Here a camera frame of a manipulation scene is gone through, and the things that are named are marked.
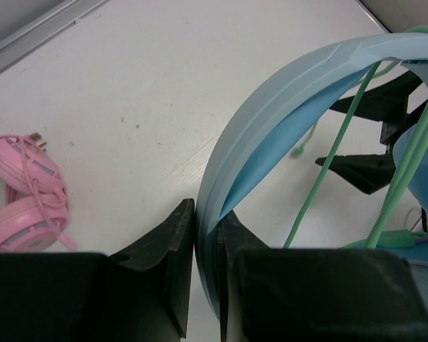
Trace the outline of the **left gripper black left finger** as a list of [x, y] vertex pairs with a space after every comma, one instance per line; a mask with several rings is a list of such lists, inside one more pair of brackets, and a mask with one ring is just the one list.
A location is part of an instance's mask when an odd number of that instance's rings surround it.
[[126, 248], [0, 254], [0, 341], [180, 341], [187, 335], [195, 203]]

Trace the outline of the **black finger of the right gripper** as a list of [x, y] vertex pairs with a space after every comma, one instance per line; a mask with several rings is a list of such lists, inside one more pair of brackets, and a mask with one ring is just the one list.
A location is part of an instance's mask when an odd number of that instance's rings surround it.
[[396, 167], [391, 154], [336, 155], [328, 170], [371, 195], [390, 184]]
[[366, 91], [354, 116], [385, 123], [404, 122], [409, 96], [422, 83], [421, 78], [407, 71], [385, 84]]

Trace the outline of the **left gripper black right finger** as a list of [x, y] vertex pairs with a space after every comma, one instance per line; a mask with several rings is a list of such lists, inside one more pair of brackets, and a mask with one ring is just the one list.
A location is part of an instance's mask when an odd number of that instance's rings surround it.
[[272, 249], [217, 224], [222, 341], [428, 341], [408, 261], [373, 249]]

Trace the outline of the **pink headphones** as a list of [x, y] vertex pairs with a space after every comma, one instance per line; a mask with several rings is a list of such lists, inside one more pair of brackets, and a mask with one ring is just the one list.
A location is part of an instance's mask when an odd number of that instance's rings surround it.
[[0, 180], [5, 184], [0, 253], [41, 252], [55, 242], [76, 250], [76, 243], [64, 232], [66, 183], [38, 133], [0, 135]]

